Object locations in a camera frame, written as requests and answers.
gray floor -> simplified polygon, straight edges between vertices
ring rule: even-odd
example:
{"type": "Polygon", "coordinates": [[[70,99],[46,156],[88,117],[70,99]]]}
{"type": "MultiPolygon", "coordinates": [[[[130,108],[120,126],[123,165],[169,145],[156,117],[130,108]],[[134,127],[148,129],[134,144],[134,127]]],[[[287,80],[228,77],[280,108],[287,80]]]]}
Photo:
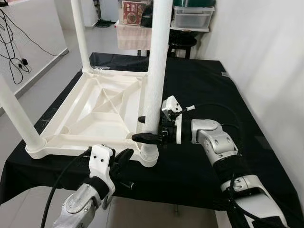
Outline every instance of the gray floor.
{"type": "MultiPolygon", "coordinates": [[[[45,74],[20,99],[20,103],[35,123],[55,100],[59,93],[81,68],[80,54],[75,32],[65,31],[66,44],[70,53],[45,74]]],[[[89,52],[136,55],[137,51],[117,48],[116,31],[110,28],[94,28],[86,31],[89,52]]],[[[0,117],[0,173],[9,154],[21,140],[18,132],[4,114],[0,117]]],[[[18,195],[0,206],[1,228],[38,228],[43,209],[50,192],[49,187],[37,187],[18,195]]],[[[62,202],[73,191],[57,190],[46,223],[46,228],[60,214],[62,202]]],[[[180,206],[180,215],[174,216],[173,206],[132,199],[114,198],[107,211],[98,210],[90,228],[215,228],[214,211],[180,206]]]]}

baseboard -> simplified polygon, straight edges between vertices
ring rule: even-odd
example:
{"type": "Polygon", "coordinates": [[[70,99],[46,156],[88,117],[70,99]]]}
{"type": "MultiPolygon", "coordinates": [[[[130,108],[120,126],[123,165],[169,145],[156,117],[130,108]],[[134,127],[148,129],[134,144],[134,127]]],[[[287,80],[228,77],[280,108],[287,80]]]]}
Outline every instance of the baseboard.
{"type": "MultiPolygon", "coordinates": [[[[68,53],[68,49],[64,49],[59,55],[64,55],[68,53]]],[[[46,65],[43,69],[41,69],[31,80],[29,80],[20,90],[15,93],[15,97],[19,99],[22,95],[25,94],[40,78],[43,77],[53,66],[56,65],[59,60],[61,60],[64,56],[55,57],[48,65],[46,65]]],[[[5,113],[4,109],[0,107],[0,116],[5,113]]]]}

black tablecloth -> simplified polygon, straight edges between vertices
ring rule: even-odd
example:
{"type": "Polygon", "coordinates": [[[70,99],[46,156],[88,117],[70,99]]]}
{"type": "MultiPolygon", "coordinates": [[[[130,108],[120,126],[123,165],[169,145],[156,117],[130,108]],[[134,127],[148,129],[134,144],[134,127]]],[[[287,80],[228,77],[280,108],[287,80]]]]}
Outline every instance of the black tablecloth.
{"type": "MultiPolygon", "coordinates": [[[[110,67],[112,70],[145,72],[148,69],[148,58],[93,53],[91,64],[110,67]]],[[[267,144],[234,83],[222,75],[224,71],[219,61],[169,58],[163,98],[174,95],[183,107],[215,102],[233,109],[243,123],[245,130],[243,154],[252,172],[259,176],[264,186],[274,196],[289,226],[304,227],[302,210],[292,183],[267,144]]],[[[35,124],[39,133],[46,127],[48,120],[55,114],[80,77],[81,72],[73,78],[35,124]]],[[[214,119],[222,124],[236,124],[231,113],[216,106],[198,108],[183,115],[183,119],[193,118],[214,119]]],[[[238,144],[236,129],[227,126],[224,130],[238,144]]],[[[61,170],[72,159],[69,156],[49,155],[34,160],[24,148],[25,143],[21,141],[5,163],[0,183],[0,204],[27,189],[52,186],[61,170]]],[[[131,161],[121,173],[121,177],[122,181],[134,182],[135,188],[130,190],[120,183],[115,183],[114,195],[216,210],[227,208],[227,199],[221,193],[219,181],[200,145],[169,144],[167,148],[159,148],[159,151],[158,162],[152,168],[145,168],[140,163],[131,161]]],[[[67,172],[61,180],[60,187],[76,190],[88,175],[88,158],[84,158],[67,172]]]]}

green container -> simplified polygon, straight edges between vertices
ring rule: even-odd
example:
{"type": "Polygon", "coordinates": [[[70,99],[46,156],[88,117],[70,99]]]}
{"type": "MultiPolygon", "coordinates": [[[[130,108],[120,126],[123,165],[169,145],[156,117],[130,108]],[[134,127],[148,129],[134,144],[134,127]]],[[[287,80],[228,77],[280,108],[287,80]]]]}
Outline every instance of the green container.
{"type": "Polygon", "coordinates": [[[174,0],[174,5],[180,7],[209,7],[215,5],[215,0],[174,0]]]}

black stool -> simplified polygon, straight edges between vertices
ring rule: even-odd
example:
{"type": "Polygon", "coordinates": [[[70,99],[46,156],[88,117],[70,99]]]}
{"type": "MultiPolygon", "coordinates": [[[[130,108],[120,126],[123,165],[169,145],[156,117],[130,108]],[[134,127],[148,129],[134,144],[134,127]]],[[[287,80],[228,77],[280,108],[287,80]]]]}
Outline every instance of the black stool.
{"type": "Polygon", "coordinates": [[[186,50],[186,59],[190,59],[191,47],[197,44],[197,40],[195,38],[184,38],[184,39],[174,39],[169,40],[169,49],[167,57],[171,57],[172,49],[178,50],[186,50]]]}

